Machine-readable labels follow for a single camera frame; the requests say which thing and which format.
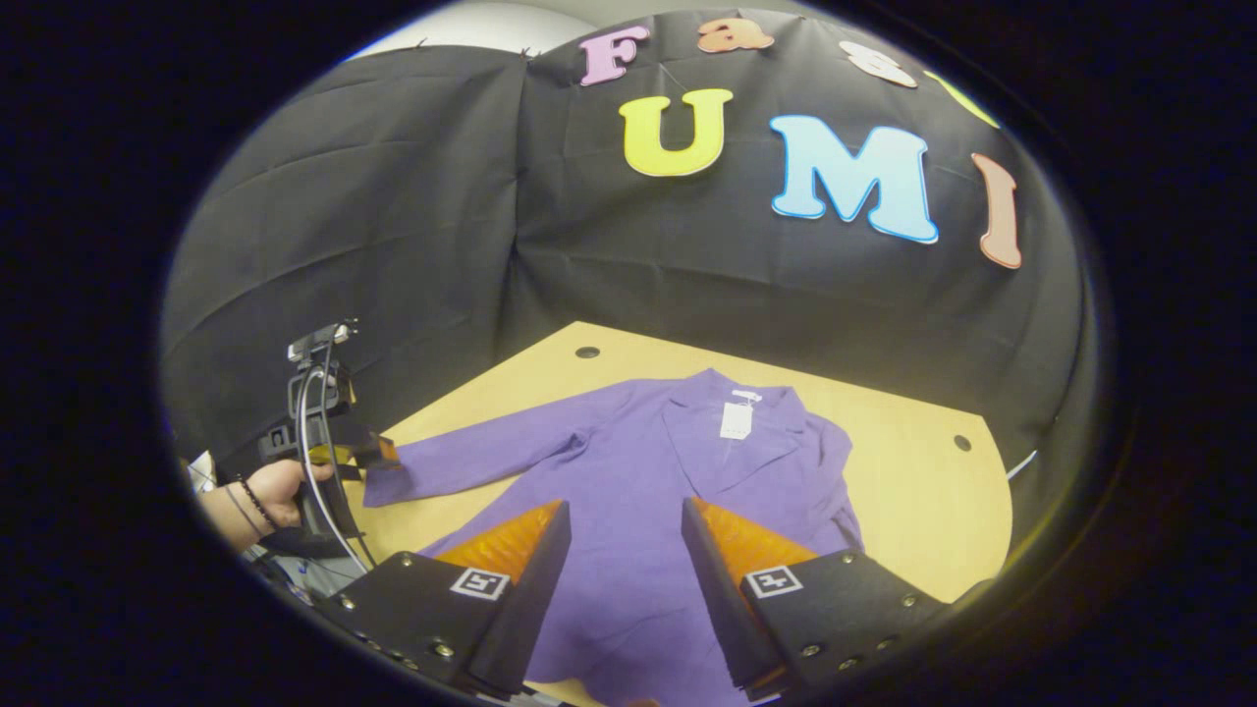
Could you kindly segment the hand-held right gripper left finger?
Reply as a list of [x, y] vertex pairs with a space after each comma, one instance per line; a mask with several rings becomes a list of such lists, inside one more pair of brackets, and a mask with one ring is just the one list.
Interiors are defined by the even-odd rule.
[[436, 559], [396, 552], [314, 610], [403, 671], [507, 701], [524, 689], [571, 540], [569, 502], [554, 499]]

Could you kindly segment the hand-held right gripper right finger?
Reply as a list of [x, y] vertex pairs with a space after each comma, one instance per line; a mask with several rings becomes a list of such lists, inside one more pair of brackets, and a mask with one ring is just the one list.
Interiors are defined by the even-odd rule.
[[732, 682], [753, 701], [852, 693], [949, 614], [860, 551], [813, 552], [696, 497], [683, 501], [683, 542]]

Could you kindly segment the purple knit cardigan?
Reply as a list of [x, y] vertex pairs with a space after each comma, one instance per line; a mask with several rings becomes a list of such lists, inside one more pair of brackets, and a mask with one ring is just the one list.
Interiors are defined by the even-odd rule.
[[708, 369], [639, 379], [401, 447], [365, 506], [512, 484], [427, 545], [432, 556], [554, 499], [572, 540], [525, 681], [579, 681], [607, 707], [749, 707], [733, 684], [683, 542], [699, 497], [813, 552], [862, 548], [843, 470], [854, 448], [792, 387]]

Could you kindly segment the black backdrop cloth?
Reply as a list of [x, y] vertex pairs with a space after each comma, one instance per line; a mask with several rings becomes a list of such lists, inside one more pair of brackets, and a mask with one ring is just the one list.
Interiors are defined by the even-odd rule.
[[585, 50], [354, 58], [275, 109], [178, 242], [157, 345], [176, 438], [279, 420], [287, 345], [357, 317], [385, 426], [574, 321], [979, 413], [1043, 452], [1089, 357], [1085, 221], [1011, 122], [840, 20], [722, 8]]

